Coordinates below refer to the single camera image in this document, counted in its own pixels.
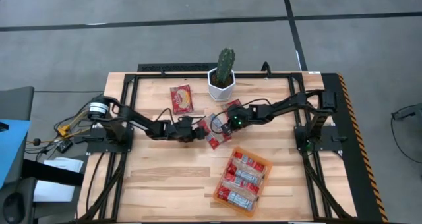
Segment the yellow and black hazard stripe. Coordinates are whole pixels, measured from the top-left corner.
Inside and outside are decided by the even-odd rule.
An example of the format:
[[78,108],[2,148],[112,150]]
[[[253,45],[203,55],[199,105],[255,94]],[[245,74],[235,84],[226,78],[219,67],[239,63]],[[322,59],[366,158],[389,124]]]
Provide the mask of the yellow and black hazard stripe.
[[357,142],[359,143],[359,147],[361,149],[363,161],[365,162],[365,166],[366,166],[366,169],[368,171],[368,177],[371,180],[371,185],[372,185],[372,188],[373,188],[373,191],[374,191],[375,198],[377,199],[377,204],[378,204],[378,208],[380,210],[382,220],[384,222],[388,222],[387,215],[385,213],[384,204],[382,204],[380,193],[378,191],[378,186],[377,186],[377,183],[375,182],[374,173],[372,171],[371,165],[369,165],[368,154],[365,150],[365,145],[363,145],[362,135],[361,135],[361,132],[359,131],[359,126],[357,125],[355,113],[353,112],[353,107],[351,106],[349,94],[347,93],[346,84],[344,83],[344,79],[343,79],[342,75],[338,74],[338,78],[340,79],[340,84],[342,85],[342,90],[343,90],[343,93],[344,93],[344,99],[346,101],[347,108],[349,109],[351,122],[353,124],[354,130],[355,130],[355,133],[356,133]]

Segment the black cable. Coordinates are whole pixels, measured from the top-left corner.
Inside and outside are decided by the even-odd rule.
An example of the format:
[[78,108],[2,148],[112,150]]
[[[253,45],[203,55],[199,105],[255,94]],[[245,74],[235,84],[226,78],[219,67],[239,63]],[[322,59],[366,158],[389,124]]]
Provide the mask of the black cable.
[[88,101],[88,102],[86,102],[80,109],[79,109],[79,111],[78,111],[78,113],[76,113],[75,115],[72,115],[72,116],[70,116],[70,117],[67,117],[66,119],[63,119],[62,121],[59,121],[58,123],[56,123],[55,125],[54,125],[54,127],[53,127],[53,129],[54,129],[54,131],[57,133],[57,135],[60,135],[60,133],[59,133],[59,131],[58,131],[58,128],[60,127],[60,125],[61,125],[61,123],[64,123],[65,121],[68,121],[69,119],[73,119],[73,118],[75,118],[76,116],[78,116],[84,109],[85,109],[85,107],[89,104],[89,103],[91,103],[91,102],[93,102],[96,98],[98,98],[98,97],[100,97],[100,96],[102,96],[104,93],[101,93],[101,94],[99,94],[99,95],[97,95],[97,96],[94,96],[93,98],[91,98],[90,99],[90,101]]
[[158,117],[157,117],[157,119],[155,121],[157,121],[164,114],[164,112],[166,112],[167,110],[170,113],[170,119],[171,119],[172,123],[175,124],[174,123],[174,119],[173,119],[173,114],[171,113],[171,109],[170,108],[165,108],[163,111],[161,111],[161,113],[158,115]]
[[417,161],[417,160],[415,160],[415,159],[413,159],[413,158],[411,158],[410,156],[408,156],[403,150],[402,150],[402,148],[398,145],[398,143],[397,143],[397,139],[396,139],[396,135],[394,134],[394,129],[393,129],[393,117],[391,117],[391,121],[390,121],[390,126],[391,126],[391,133],[393,134],[393,138],[394,138],[394,142],[396,143],[396,146],[397,146],[397,148],[403,153],[403,155],[404,156],[406,156],[407,158],[409,158],[410,160],[412,160],[412,161],[414,161],[414,162],[416,162],[416,163],[419,163],[419,164],[422,164],[422,161]]
[[205,119],[206,116],[193,116],[193,117],[192,116],[182,116],[182,117],[177,118],[177,120],[180,122],[183,118],[186,118],[186,117],[190,117],[192,119],[199,119],[197,122],[191,124],[191,126],[193,126],[193,125],[196,125],[197,123],[201,122],[201,120]]
[[53,154],[55,153],[55,151],[57,151],[57,147],[56,147],[56,149],[54,149],[54,151],[50,154],[50,156],[47,159],[50,159],[53,156]]
[[[270,101],[269,101],[269,100],[267,100],[267,99],[265,99],[265,98],[253,99],[253,100],[251,100],[250,102],[248,102],[248,103],[244,103],[243,105],[240,105],[240,106],[241,106],[241,107],[243,107],[243,106],[248,105],[248,104],[250,104],[250,103],[252,103],[252,102],[262,101],[262,100],[266,101],[266,102],[269,104],[269,106],[271,106]],[[211,119],[211,121],[210,121],[210,130],[211,130],[213,133],[215,133],[215,134],[221,134],[222,132],[216,132],[216,131],[214,131],[214,129],[212,129],[212,122],[214,121],[214,119],[216,119],[216,117],[218,117],[218,115],[221,115],[222,113],[225,113],[225,112],[233,111],[233,110],[235,110],[235,109],[237,109],[237,108],[234,108],[234,109],[228,109],[228,110],[223,110],[223,111],[219,112],[218,114],[216,114],[216,116],[214,116],[214,118],[212,118],[212,119]]]
[[88,195],[86,196],[86,212],[88,213],[88,205],[90,201],[90,193],[92,188],[92,183],[94,182],[95,173],[97,172],[98,166],[100,165],[100,161],[103,158],[104,153],[101,153],[100,158],[98,158],[97,164],[95,165],[94,171],[92,172],[90,186],[88,187]]
[[78,217],[78,204],[76,205],[76,217],[75,217],[75,220],[73,220],[73,221],[75,221],[75,224],[78,224],[78,219],[79,219],[79,217]]
[[46,154],[54,148],[48,149],[55,145],[55,142],[49,142],[48,145],[40,147],[40,148],[25,148],[26,154],[37,154],[35,157],[35,161],[38,161],[41,158],[42,154]]
[[314,142],[312,142],[312,145],[313,145],[313,147],[312,147],[311,153],[310,153],[310,154],[308,154],[308,156],[307,156],[307,157],[310,157],[311,155],[313,155],[313,154],[315,153],[315,143],[314,143]]

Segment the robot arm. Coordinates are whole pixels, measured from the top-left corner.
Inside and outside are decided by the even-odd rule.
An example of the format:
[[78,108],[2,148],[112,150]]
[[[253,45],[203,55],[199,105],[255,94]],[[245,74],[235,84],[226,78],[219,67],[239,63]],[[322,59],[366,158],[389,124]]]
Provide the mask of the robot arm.
[[[113,108],[119,108],[119,112],[114,118],[109,113],[110,104],[113,104]],[[145,131],[146,135],[153,140],[192,142],[194,139],[202,140],[206,136],[203,128],[192,128],[192,117],[182,117],[176,123],[172,123],[170,120],[152,121],[129,106],[121,104],[115,98],[107,96],[90,104],[88,118],[117,133],[121,122],[130,123]]]
[[[318,107],[313,107],[307,100],[311,96],[318,96]],[[282,101],[271,105],[250,105],[248,108],[232,105],[228,109],[229,120],[227,126],[235,132],[249,125],[264,125],[274,117],[304,109],[314,115],[312,121],[306,124],[305,136],[308,139],[319,139],[321,128],[327,118],[336,112],[336,95],[325,90],[311,90],[299,92]]]

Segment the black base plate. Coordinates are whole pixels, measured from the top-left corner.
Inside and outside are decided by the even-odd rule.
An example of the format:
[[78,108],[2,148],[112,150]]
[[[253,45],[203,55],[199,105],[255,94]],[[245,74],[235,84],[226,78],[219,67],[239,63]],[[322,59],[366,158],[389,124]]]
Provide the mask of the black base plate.
[[[95,133],[101,134],[104,131],[103,128],[93,128],[91,130],[91,135],[94,135]],[[130,152],[132,150],[132,142],[133,142],[133,128],[126,129],[125,130],[125,142],[95,142],[95,141],[89,141],[88,147],[86,149],[86,152],[89,154],[92,154],[94,152],[116,152],[116,153],[122,153],[122,152]]]
[[340,151],[342,150],[342,143],[333,141],[333,138],[338,138],[337,128],[335,126],[323,126],[321,130],[321,142],[315,143],[314,146],[306,147],[307,141],[305,137],[305,127],[295,127],[296,146],[299,151]]

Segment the cactus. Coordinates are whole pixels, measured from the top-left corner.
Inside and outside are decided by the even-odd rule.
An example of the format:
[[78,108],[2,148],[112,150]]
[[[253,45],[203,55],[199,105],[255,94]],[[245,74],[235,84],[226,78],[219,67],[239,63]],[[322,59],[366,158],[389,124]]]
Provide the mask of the cactus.
[[224,84],[231,74],[231,69],[235,63],[235,52],[232,49],[225,48],[218,56],[216,70],[217,83]]

